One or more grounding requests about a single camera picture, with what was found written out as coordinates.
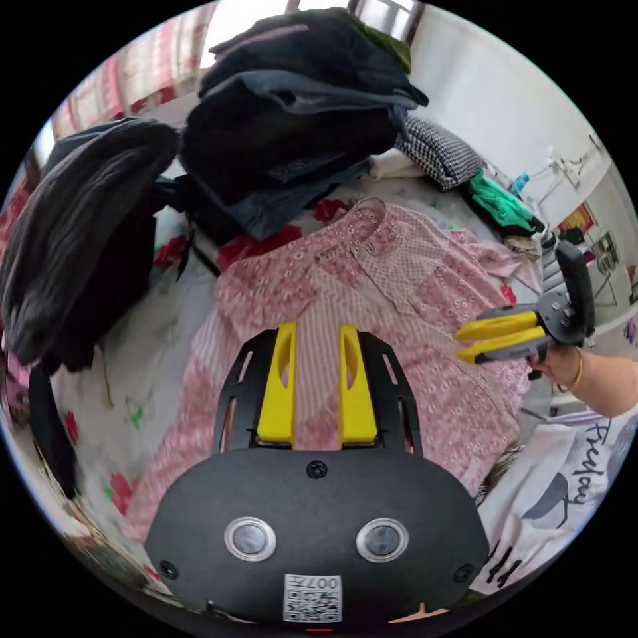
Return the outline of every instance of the wall outlet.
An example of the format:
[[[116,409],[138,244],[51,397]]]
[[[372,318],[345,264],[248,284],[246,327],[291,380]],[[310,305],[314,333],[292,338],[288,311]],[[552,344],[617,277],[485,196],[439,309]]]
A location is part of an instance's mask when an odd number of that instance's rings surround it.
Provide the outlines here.
[[[573,186],[578,186],[578,184],[580,184],[580,178],[576,175],[576,173],[574,173],[574,171],[572,171],[571,168],[566,166],[563,172],[565,173],[565,177],[567,177]]]
[[[580,178],[555,148],[550,148],[550,164],[552,166],[556,166],[556,168],[565,175],[573,186],[578,186]]]
[[[555,148],[550,148],[550,164],[565,172],[565,160]]]

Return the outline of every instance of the round sensor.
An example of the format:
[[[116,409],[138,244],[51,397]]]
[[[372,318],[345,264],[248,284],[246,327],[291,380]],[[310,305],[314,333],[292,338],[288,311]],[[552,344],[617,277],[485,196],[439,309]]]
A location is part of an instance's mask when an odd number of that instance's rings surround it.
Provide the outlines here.
[[[274,530],[259,518],[236,518],[224,533],[228,551],[241,560],[266,560],[274,552],[277,541]]]
[[[407,530],[398,520],[376,518],[357,534],[357,551],[371,563],[383,563],[398,558],[407,547]]]

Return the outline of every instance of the white t-shirt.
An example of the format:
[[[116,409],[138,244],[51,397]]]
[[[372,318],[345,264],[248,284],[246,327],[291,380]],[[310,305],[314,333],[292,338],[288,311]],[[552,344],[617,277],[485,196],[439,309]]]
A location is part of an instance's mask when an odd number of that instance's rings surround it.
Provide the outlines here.
[[[471,589],[492,594],[568,545],[616,478],[637,425],[638,406],[595,425],[539,425],[478,508],[490,556]]]

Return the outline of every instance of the blue bottle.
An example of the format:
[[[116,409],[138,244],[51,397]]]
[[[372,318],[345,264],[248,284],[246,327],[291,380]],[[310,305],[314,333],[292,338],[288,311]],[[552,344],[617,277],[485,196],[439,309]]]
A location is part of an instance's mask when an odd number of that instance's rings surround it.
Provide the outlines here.
[[[513,195],[520,195],[520,192],[525,188],[525,185],[530,181],[530,176],[527,173],[521,173],[514,183],[510,186],[510,192]]]

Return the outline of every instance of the qr code label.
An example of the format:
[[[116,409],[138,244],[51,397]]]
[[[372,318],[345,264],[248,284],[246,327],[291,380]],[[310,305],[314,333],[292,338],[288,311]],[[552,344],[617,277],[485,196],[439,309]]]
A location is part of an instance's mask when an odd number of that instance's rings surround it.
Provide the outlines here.
[[[341,576],[286,574],[284,620],[289,623],[340,623]]]

